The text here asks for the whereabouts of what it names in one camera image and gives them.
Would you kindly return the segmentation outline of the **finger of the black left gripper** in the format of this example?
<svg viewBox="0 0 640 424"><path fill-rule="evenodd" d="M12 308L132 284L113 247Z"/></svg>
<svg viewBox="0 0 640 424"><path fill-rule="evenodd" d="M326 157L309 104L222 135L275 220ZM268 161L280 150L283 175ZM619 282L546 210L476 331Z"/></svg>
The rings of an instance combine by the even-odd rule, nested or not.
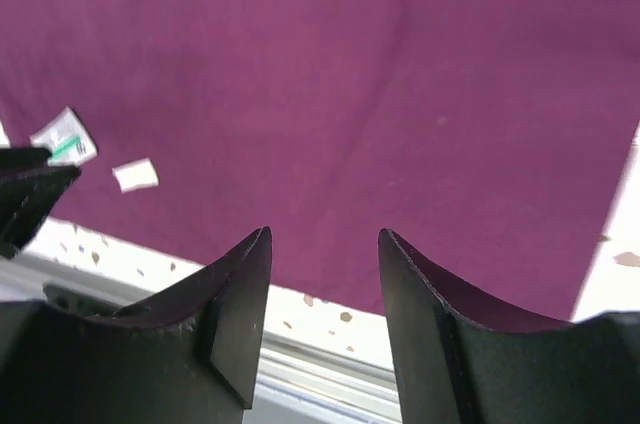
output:
<svg viewBox="0 0 640 424"><path fill-rule="evenodd" d="M79 178L73 164L50 165L45 147L1 149L1 257L13 259L37 235L53 207Z"/></svg>

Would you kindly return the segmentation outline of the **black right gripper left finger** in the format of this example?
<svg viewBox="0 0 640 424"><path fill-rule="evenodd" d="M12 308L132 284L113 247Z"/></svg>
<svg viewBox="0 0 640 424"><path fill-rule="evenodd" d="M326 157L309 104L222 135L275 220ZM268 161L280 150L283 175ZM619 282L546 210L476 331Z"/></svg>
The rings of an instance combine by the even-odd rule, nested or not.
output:
<svg viewBox="0 0 640 424"><path fill-rule="evenodd" d="M5 423L239 423L252 407L272 233L112 315L1 306Z"/></svg>

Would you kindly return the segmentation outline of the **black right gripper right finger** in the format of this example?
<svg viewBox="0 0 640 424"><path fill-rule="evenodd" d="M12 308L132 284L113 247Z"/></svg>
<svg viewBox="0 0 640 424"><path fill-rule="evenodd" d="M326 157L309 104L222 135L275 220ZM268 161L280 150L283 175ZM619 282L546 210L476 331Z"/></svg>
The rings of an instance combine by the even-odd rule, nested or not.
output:
<svg viewBox="0 0 640 424"><path fill-rule="evenodd" d="M635 423L639 316L572 324L498 299L378 238L380 279L406 423Z"/></svg>

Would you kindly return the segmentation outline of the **white green suture packet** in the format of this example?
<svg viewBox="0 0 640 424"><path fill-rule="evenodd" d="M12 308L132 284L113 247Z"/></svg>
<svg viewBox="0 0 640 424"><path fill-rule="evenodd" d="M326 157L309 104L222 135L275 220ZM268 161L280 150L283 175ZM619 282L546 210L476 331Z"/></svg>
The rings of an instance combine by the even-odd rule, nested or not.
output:
<svg viewBox="0 0 640 424"><path fill-rule="evenodd" d="M36 147L48 149L50 165L75 165L98 156L98 149L75 112L67 107L53 121L30 137Z"/></svg>

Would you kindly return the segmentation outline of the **small white bandage strip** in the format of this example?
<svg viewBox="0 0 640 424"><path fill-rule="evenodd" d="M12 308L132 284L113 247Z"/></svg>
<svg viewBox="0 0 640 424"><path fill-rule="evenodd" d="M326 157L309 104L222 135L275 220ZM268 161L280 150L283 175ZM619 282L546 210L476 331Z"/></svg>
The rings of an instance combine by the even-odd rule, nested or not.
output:
<svg viewBox="0 0 640 424"><path fill-rule="evenodd" d="M159 178L149 158L133 161L112 169L122 193L157 187Z"/></svg>

